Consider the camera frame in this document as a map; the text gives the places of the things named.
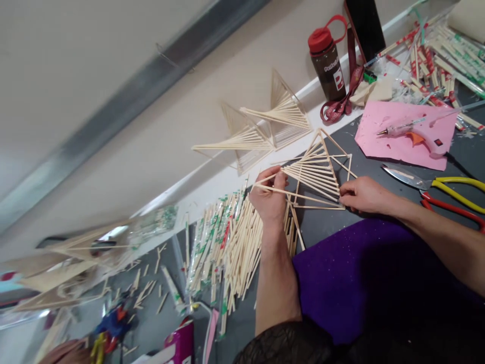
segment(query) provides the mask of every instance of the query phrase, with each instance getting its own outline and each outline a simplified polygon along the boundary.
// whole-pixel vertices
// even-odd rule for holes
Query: black lace sleeve
[[[234,364],[322,363],[332,351],[332,337],[313,322],[303,320],[266,330],[246,345]]]

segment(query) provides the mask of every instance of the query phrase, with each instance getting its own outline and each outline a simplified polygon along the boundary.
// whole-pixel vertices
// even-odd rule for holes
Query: forearm
[[[264,226],[256,297],[256,335],[302,319],[298,283],[283,226]]]
[[[419,235],[443,264],[470,289],[485,297],[485,236],[399,198],[389,215]]]

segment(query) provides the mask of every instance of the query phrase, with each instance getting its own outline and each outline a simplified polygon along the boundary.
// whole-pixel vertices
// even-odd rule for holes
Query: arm
[[[392,216],[421,237],[453,275],[485,297],[485,235],[386,190],[369,177],[341,187],[341,202],[353,211]]]
[[[271,175],[268,186],[284,190],[286,175],[280,166],[269,168],[257,181]],[[287,321],[301,321],[298,283],[289,256],[283,231],[285,194],[254,188],[249,196],[263,221],[261,262],[259,265],[258,291],[256,294],[256,336],[266,329]]]

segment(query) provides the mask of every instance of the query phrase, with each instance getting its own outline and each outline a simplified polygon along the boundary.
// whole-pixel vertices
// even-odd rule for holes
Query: hot glue gun
[[[381,131],[377,135],[389,135],[391,137],[408,135],[413,140],[413,146],[424,142],[429,149],[430,157],[436,159],[445,155],[450,146],[445,145],[434,136],[433,126],[435,122],[436,120],[430,122],[423,117],[408,124],[388,126],[386,130]]]

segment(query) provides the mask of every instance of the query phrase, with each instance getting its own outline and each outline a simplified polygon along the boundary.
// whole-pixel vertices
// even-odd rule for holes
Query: bottle label
[[[335,80],[335,86],[337,87],[337,91],[340,91],[341,88],[345,86],[342,67],[339,67],[337,72],[333,74],[333,79]]]
[[[336,58],[335,61],[333,61],[332,63],[330,63],[330,65],[324,68],[325,72],[330,71],[333,67],[337,65],[337,63],[338,63],[338,58]]]

